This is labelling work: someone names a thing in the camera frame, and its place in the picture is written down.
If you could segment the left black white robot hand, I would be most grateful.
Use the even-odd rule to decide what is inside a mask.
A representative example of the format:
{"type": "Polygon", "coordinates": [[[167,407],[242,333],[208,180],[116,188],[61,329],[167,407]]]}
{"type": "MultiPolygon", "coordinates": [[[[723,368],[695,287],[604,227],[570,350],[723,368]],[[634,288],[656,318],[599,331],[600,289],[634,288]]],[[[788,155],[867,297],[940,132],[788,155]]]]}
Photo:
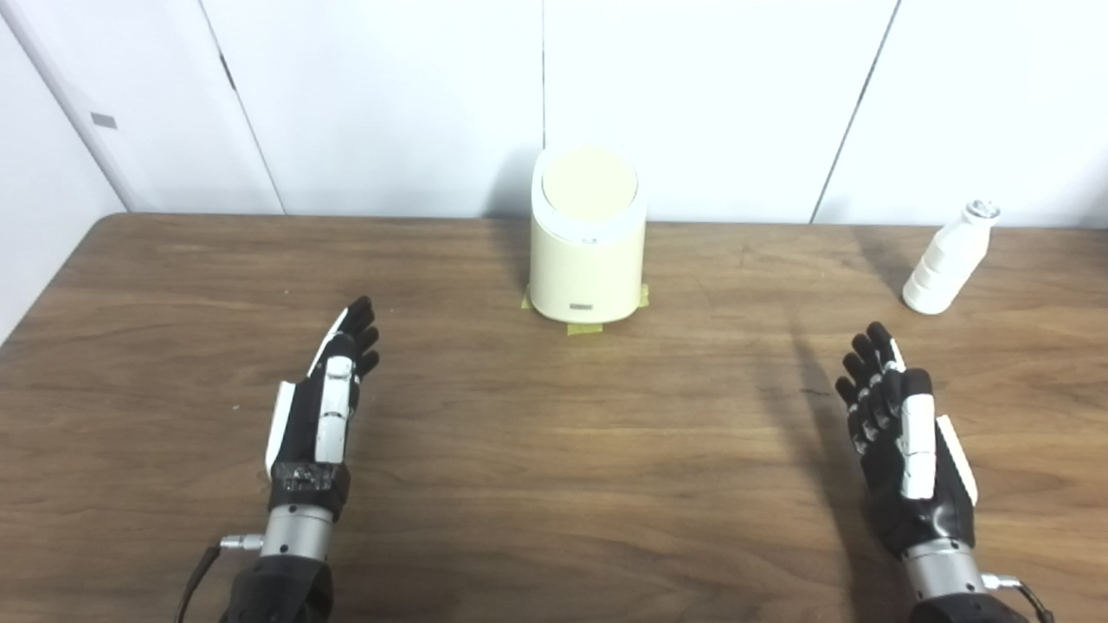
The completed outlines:
{"type": "Polygon", "coordinates": [[[345,464],[360,386],[380,356],[372,303],[355,299],[325,334],[299,382],[280,382],[265,452],[268,508],[319,505],[339,520],[349,499],[345,464]]]}

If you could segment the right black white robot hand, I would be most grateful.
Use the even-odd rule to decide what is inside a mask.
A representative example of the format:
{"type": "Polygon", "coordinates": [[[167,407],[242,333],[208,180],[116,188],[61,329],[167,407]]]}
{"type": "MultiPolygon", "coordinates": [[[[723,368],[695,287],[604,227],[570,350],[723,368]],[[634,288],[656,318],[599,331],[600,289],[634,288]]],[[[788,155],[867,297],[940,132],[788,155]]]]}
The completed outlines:
{"type": "Polygon", "coordinates": [[[880,321],[854,336],[835,390],[866,484],[866,519],[892,556],[938,539],[976,544],[976,481],[926,369],[880,321]]]}

